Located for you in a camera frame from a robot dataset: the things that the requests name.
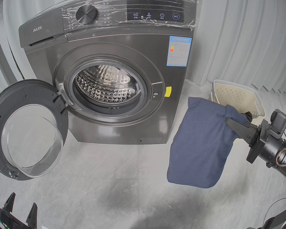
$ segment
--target gray tile floor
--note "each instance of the gray tile floor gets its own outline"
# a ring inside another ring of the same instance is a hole
[[[211,83],[185,81],[166,145],[79,143],[68,134],[52,172],[29,181],[0,176],[0,204],[16,193],[13,213],[25,221],[33,202],[38,228],[241,228],[262,226],[269,206],[286,197],[286,179],[258,158],[246,161],[248,145],[236,140],[219,182],[210,189],[167,182],[169,148],[189,96],[208,98]],[[267,112],[286,112],[286,94],[258,91]],[[267,218],[286,209],[274,205]]]

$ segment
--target washing machine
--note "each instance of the washing machine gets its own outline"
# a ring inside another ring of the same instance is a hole
[[[77,0],[20,26],[37,80],[0,94],[1,173],[18,180],[43,175],[58,161],[52,152],[62,148],[68,129],[79,142],[166,143],[192,61],[195,14],[196,1],[189,0]],[[53,139],[41,166],[13,160],[7,139],[19,138],[15,122],[43,125]]]

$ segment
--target white laundry basket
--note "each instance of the white laundry basket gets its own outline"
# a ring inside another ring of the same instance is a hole
[[[224,106],[231,105],[240,113],[250,111],[253,117],[251,123],[257,126],[266,117],[258,93],[254,89],[241,84],[215,80],[209,99]]]

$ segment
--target qr code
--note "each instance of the qr code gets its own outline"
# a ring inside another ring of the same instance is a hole
[[[189,51],[189,44],[180,44],[180,52],[188,52]]]

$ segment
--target blue label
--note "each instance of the blue label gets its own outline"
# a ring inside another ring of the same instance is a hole
[[[192,39],[190,37],[170,36],[167,66],[186,67]]]

